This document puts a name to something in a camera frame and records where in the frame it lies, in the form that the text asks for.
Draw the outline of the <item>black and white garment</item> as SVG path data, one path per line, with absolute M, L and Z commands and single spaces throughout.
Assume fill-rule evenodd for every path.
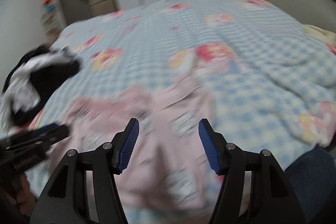
M 80 60 L 67 49 L 53 51 L 42 45 L 26 53 L 2 89 L 1 130 L 32 122 L 52 94 L 80 69 Z

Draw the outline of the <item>pink cartoon print garment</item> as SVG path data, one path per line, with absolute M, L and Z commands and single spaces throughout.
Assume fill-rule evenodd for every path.
M 48 170 L 69 149 L 92 151 L 136 118 L 138 139 L 126 170 L 116 177 L 121 202 L 158 210 L 200 209 L 209 168 L 198 123 L 212 120 L 214 111 L 211 93 L 189 76 L 154 93 L 132 87 L 114 99 L 78 98 L 63 119 L 71 134 L 51 150 Z

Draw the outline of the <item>blue checkered cartoon blanket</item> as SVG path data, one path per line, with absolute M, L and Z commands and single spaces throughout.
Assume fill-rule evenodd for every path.
M 327 149 L 335 139 L 335 44 L 308 34 L 277 6 L 163 0 L 72 23 L 49 49 L 69 50 L 80 60 L 80 72 L 32 122 L 1 130 L 1 140 L 52 123 L 68 126 L 71 134 L 63 119 L 78 98 L 114 99 L 132 87 L 154 93 L 189 76 L 214 99 L 208 119 L 213 130 L 251 154 L 239 223 L 320 223 L 332 215 L 335 160 Z M 55 145 L 20 175 L 1 173 L 4 223 L 100 223 L 95 149 L 69 149 L 49 171 Z M 207 165 L 204 207 L 121 203 L 127 223 L 210 223 L 223 176 Z

